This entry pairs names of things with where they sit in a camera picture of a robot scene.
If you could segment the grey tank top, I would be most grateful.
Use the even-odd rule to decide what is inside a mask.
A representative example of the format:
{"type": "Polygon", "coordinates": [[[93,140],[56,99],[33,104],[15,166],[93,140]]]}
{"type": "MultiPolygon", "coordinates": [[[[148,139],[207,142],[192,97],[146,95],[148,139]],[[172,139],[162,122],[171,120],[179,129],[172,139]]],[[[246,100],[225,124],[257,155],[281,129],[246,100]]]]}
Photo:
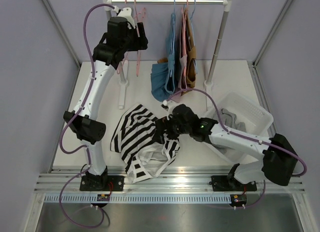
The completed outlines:
{"type": "Polygon", "coordinates": [[[237,121],[237,115],[235,113],[230,112],[226,108],[221,108],[219,111],[220,118],[222,120],[222,123],[227,126],[231,127],[233,129],[246,132],[246,124],[244,122],[238,122],[237,121]]]}

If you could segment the black white striped tank top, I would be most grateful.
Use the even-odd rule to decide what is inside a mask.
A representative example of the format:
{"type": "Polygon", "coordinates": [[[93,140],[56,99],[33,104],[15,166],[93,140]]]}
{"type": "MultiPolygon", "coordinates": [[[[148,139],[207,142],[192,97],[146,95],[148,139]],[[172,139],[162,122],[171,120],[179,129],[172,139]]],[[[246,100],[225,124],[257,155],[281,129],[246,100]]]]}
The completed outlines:
{"type": "Polygon", "coordinates": [[[172,164],[180,150],[180,142],[164,138],[164,144],[153,140],[157,117],[142,104],[125,111],[110,140],[110,150],[120,154],[126,164],[130,183],[157,178],[172,164]]]}

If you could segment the brown tank top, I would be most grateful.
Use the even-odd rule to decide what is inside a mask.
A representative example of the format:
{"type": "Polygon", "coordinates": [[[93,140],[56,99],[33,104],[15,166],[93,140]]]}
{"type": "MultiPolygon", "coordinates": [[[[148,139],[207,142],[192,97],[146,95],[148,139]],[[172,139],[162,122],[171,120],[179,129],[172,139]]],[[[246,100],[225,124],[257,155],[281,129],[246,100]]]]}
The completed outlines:
{"type": "MultiPolygon", "coordinates": [[[[191,21],[188,15],[188,12],[186,12],[186,35],[187,35],[187,71],[186,71],[186,83],[187,88],[194,88],[196,83],[196,71],[194,67],[193,59],[197,57],[196,47],[194,48],[194,41],[193,41],[193,35],[192,35],[192,28],[191,28],[191,21]]],[[[179,65],[179,39],[176,39],[176,60],[175,60],[175,79],[176,79],[176,69],[179,65]]]]}

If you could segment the white clothes rack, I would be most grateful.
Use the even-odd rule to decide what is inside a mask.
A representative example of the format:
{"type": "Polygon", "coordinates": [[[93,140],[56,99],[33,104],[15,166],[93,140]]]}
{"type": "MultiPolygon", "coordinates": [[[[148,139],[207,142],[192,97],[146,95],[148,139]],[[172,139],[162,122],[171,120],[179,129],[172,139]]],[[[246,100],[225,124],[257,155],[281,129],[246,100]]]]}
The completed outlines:
{"type": "Polygon", "coordinates": [[[116,4],[138,4],[138,5],[187,5],[187,4],[195,4],[195,5],[222,5],[224,6],[223,15],[219,27],[219,32],[214,48],[214,53],[212,56],[211,64],[209,71],[207,73],[206,79],[204,81],[204,89],[207,93],[212,92],[213,87],[213,74],[216,68],[216,63],[218,60],[218,55],[228,19],[229,12],[231,10],[233,0],[102,0],[104,4],[115,6],[116,4]]]}

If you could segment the light blue hanger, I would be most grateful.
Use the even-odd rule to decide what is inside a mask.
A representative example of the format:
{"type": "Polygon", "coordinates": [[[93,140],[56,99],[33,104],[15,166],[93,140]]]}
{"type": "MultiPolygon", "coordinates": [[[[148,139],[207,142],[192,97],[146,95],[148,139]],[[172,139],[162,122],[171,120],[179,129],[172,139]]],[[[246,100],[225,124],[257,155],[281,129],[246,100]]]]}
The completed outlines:
{"type": "Polygon", "coordinates": [[[170,50],[169,54],[175,53],[175,39],[176,39],[176,0],[173,0],[173,12],[170,16],[170,50]]]}

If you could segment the pink tank top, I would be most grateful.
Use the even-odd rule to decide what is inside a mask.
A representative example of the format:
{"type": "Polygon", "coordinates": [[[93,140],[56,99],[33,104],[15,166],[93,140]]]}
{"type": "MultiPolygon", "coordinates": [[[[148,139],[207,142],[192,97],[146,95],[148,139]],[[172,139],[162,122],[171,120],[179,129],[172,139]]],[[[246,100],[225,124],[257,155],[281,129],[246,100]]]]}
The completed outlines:
{"type": "Polygon", "coordinates": [[[176,92],[186,89],[186,69],[187,69],[187,52],[186,52],[186,19],[184,9],[181,10],[181,29],[179,32],[178,59],[179,64],[176,69],[175,78],[178,81],[176,92]]]}

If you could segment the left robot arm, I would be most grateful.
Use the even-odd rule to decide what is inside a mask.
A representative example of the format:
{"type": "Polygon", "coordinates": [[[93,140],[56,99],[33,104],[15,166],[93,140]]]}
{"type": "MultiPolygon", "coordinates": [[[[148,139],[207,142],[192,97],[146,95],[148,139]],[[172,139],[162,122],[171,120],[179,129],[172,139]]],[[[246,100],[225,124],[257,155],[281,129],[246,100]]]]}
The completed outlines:
{"type": "Polygon", "coordinates": [[[103,158],[102,138],[106,125],[97,121],[106,87],[126,52],[145,50],[148,40],[142,23],[132,16],[119,15],[107,23],[105,32],[93,50],[93,65],[81,98],[73,111],[66,111],[64,121],[69,125],[82,148],[87,152],[88,169],[81,177],[81,191],[102,191],[111,188],[108,167],[103,158]]]}

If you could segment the white plastic laundry basket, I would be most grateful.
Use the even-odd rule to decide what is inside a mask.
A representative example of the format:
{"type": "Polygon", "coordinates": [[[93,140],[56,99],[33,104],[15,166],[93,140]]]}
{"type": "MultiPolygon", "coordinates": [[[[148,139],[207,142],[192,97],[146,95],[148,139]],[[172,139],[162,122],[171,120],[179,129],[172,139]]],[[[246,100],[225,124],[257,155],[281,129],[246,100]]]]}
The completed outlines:
{"type": "MultiPolygon", "coordinates": [[[[235,114],[236,118],[233,119],[233,123],[238,130],[243,131],[239,128],[239,124],[245,125],[245,131],[249,134],[266,136],[266,132],[272,125],[274,119],[266,109],[260,106],[258,103],[249,99],[242,94],[236,92],[228,92],[223,98],[217,103],[217,108],[222,118],[227,118],[229,114],[235,114]]],[[[214,106],[208,108],[203,114],[203,117],[212,118],[218,121],[218,116],[214,106]]],[[[220,158],[229,164],[241,163],[246,157],[243,152],[238,152],[234,149],[229,148],[217,148],[212,145],[206,144],[209,148],[212,148],[220,158]]]]}

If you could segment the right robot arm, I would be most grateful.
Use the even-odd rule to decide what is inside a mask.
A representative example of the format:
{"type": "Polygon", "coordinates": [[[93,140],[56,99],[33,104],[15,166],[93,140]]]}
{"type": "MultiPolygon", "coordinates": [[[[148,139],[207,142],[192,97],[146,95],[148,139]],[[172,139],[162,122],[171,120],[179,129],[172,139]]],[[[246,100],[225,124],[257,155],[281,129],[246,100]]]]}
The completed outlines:
{"type": "Polygon", "coordinates": [[[182,134],[205,143],[213,151],[220,147],[256,159],[255,162],[232,166],[224,181],[226,189],[230,190],[238,190],[257,180],[287,186],[298,162],[297,153],[281,134],[273,137],[252,135],[219,122],[217,113],[213,111],[198,117],[190,107],[179,104],[171,108],[166,117],[155,122],[153,140],[164,144],[166,139],[176,140],[182,134]]]}

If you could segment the blue tank top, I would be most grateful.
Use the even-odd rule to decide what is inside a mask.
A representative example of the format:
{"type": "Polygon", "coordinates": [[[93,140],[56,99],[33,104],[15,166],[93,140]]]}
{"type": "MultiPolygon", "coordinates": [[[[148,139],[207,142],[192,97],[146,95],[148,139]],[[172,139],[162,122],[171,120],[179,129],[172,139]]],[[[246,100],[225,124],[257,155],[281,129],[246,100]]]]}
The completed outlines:
{"type": "Polygon", "coordinates": [[[166,38],[166,57],[158,60],[151,68],[151,94],[153,97],[162,102],[169,98],[176,90],[177,81],[176,72],[176,39],[174,54],[170,55],[170,35],[171,21],[168,37],[166,38]]]}

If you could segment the aluminium rail base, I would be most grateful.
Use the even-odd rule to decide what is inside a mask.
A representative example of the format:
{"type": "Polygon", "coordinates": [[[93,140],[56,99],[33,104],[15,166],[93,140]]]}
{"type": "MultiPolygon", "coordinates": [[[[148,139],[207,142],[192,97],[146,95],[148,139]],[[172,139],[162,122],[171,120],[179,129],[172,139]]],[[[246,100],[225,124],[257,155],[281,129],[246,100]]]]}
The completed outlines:
{"type": "MultiPolygon", "coordinates": [[[[132,184],[123,168],[108,167],[110,175],[124,176],[123,193],[127,194],[213,193],[212,186],[209,185],[211,176],[225,175],[229,170],[228,166],[168,167],[157,178],[132,184]]],[[[50,173],[42,173],[38,176],[34,192],[59,192],[63,185],[78,172],[79,167],[55,166],[50,173]]]]}

